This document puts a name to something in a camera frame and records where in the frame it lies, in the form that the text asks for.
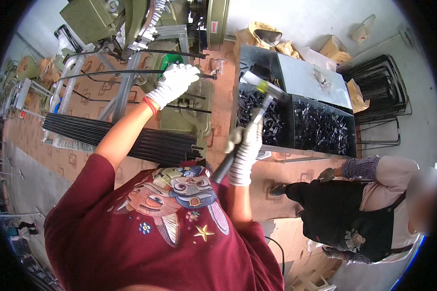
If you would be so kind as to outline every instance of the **hammer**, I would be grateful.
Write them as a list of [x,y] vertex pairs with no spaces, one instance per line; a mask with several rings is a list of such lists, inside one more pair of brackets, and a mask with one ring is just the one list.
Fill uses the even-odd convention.
[[[251,73],[250,71],[247,71],[243,75],[243,79],[248,82],[249,84],[255,85],[257,90],[261,91],[262,93],[266,94],[266,98],[262,102],[262,104],[259,106],[259,110],[256,114],[256,116],[251,120],[250,122],[253,123],[259,123],[261,121],[262,116],[264,116],[264,113],[266,112],[267,108],[269,107],[272,100],[285,102],[287,98],[290,98],[290,96],[285,93],[282,89],[275,86],[274,84],[271,84],[259,77],[257,77],[255,74]],[[239,144],[235,145],[235,148],[233,151],[225,157],[225,159],[222,161],[220,166],[217,168],[217,170],[212,174],[211,180],[215,183],[221,183],[225,175],[228,173],[228,170],[231,168],[233,161],[235,160],[236,153],[238,152]]]

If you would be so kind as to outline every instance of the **white work glove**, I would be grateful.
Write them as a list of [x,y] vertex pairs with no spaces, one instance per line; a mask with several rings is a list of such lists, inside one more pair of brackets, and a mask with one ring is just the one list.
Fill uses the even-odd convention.
[[334,169],[332,168],[327,168],[324,171],[322,171],[322,173],[319,175],[319,177],[317,177],[317,180],[321,183],[326,183],[326,182],[330,182],[333,179],[335,179],[335,173],[334,173]]
[[259,124],[251,122],[246,128],[238,126],[228,136],[225,153],[231,153],[239,143],[241,145],[228,172],[228,180],[232,185],[245,186],[251,183],[251,168],[262,146],[262,119]]
[[199,79],[197,74],[201,73],[197,67],[184,64],[170,65],[159,79],[156,89],[146,94],[158,104],[160,110],[165,105],[181,96],[189,85]]

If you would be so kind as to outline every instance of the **yellow star embroidery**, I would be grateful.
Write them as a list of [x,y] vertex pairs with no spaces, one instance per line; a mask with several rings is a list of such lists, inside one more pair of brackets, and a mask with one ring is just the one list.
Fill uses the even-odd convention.
[[196,228],[198,229],[199,233],[195,234],[194,236],[202,236],[205,242],[207,241],[207,236],[211,234],[215,234],[213,232],[207,231],[207,224],[204,225],[203,228],[200,228],[199,226],[196,225]]

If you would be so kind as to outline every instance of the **red string bracelet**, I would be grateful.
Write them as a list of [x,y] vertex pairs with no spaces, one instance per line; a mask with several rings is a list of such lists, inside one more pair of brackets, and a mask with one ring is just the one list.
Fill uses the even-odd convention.
[[144,102],[147,103],[147,105],[149,105],[149,107],[152,110],[152,113],[154,113],[154,115],[156,115],[158,110],[157,110],[157,108],[155,108],[155,106],[152,104],[152,102],[149,99],[147,99],[147,96],[144,96],[143,100],[144,100]]

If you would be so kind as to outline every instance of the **chair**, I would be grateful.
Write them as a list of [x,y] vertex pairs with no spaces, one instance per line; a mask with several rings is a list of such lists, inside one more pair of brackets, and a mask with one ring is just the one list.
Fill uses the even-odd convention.
[[311,282],[309,280],[308,277],[306,277],[304,275],[299,275],[298,278],[300,279],[301,282],[303,282],[303,286],[305,289],[308,289],[309,291],[333,291],[333,290],[335,290],[335,288],[336,288],[335,285],[329,285],[327,280],[321,274],[319,274],[318,271],[314,270],[314,272],[317,275],[319,275],[319,277],[324,281],[324,284],[322,286],[316,286],[313,282]]

